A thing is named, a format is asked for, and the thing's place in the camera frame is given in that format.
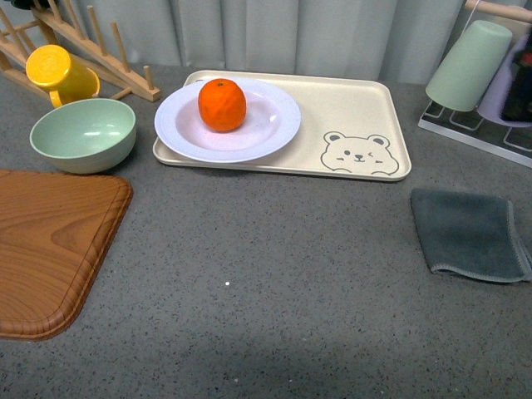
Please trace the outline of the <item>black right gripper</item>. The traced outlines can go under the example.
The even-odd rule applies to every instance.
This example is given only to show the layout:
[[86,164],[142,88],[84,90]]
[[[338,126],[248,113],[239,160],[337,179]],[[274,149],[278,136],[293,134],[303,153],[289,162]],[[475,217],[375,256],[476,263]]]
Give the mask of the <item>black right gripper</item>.
[[505,121],[531,122],[531,50],[517,52],[511,71],[512,82],[501,117]]

